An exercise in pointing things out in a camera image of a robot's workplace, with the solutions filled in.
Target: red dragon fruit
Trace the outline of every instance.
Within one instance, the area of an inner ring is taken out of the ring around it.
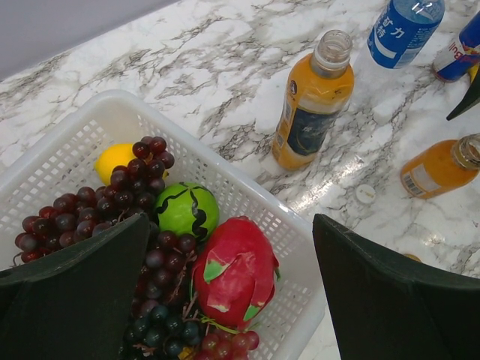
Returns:
[[[278,260],[262,230],[246,216],[232,217],[208,240],[193,265],[193,286],[203,313],[243,330],[272,300]]]

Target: marble countertop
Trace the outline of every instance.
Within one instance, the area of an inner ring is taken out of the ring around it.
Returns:
[[[351,103],[317,159],[285,172],[270,154],[290,68],[323,33],[342,29],[355,54],[386,2],[183,0],[0,82],[0,171],[54,124],[107,89],[142,98],[311,221],[325,213],[360,235],[424,263],[480,276],[480,181],[437,199],[411,199],[398,176],[429,145],[478,132],[478,108],[445,117],[467,79],[444,84],[431,62],[477,10],[449,1],[417,59],[383,103]],[[370,205],[355,189],[376,191]],[[326,312],[301,360],[339,359]]]

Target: plastic bottle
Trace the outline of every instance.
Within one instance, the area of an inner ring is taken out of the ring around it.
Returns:
[[[290,72],[272,146],[285,169],[296,170],[315,158],[330,124],[349,100],[354,84],[351,50],[347,33],[329,31]]]
[[[480,133],[431,146],[403,166],[402,185],[421,199],[444,194],[471,182],[480,171]]]

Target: blue can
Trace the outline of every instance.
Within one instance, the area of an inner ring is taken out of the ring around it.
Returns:
[[[480,11],[460,31],[433,62],[433,72],[443,81],[460,79],[473,65],[480,62]]]

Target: white plastic basket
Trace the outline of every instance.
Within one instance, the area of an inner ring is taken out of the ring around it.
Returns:
[[[95,159],[113,143],[145,135],[168,142],[175,166],[168,182],[192,181],[215,195],[221,219],[247,215],[270,239],[282,280],[271,303],[256,318],[261,345],[254,359],[297,359],[326,305],[311,225],[159,112],[125,91],[106,91],[40,139],[0,175],[0,269],[18,252],[14,237],[21,221],[56,197],[84,185],[96,188]]]

